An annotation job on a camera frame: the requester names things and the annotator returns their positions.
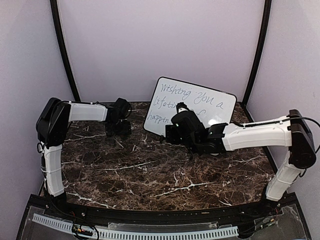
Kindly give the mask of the white whiteboard black frame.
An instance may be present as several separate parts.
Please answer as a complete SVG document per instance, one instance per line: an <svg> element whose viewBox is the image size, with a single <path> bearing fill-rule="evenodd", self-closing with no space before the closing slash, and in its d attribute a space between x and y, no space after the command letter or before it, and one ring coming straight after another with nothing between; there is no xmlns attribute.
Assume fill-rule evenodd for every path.
<svg viewBox="0 0 320 240"><path fill-rule="evenodd" d="M165 136L166 125L172 124L171 119L177 113L176 106L181 102L194 111L208 128L231 121L237 97L209 87L160 77L145 116L143 129L158 136Z"/></svg>

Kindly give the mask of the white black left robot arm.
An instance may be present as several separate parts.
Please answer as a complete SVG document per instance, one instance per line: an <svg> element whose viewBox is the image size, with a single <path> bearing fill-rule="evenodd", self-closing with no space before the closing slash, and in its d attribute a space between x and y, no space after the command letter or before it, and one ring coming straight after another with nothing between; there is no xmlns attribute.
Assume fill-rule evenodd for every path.
<svg viewBox="0 0 320 240"><path fill-rule="evenodd" d="M53 198L65 193L61 154L72 122L103 122L107 137L130 135L132 133L131 124L127 118L131 110L131 104L123 98L118 98L112 104L50 98L35 126L38 139L37 151L41 154L45 193Z"/></svg>

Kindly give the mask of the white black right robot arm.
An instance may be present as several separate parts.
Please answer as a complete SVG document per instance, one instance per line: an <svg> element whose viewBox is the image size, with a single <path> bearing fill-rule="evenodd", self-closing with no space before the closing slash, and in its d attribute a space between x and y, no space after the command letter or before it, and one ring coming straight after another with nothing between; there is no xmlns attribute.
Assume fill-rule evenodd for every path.
<svg viewBox="0 0 320 240"><path fill-rule="evenodd" d="M196 114L185 107L178 109L165 126L165 138L173 145L183 145L198 155L219 155L238 149L280 146L287 153L275 176L267 184L265 198L255 205L255 213L266 217L287 189L316 162L313 134L296 109L269 121L217 123L205 127Z"/></svg>

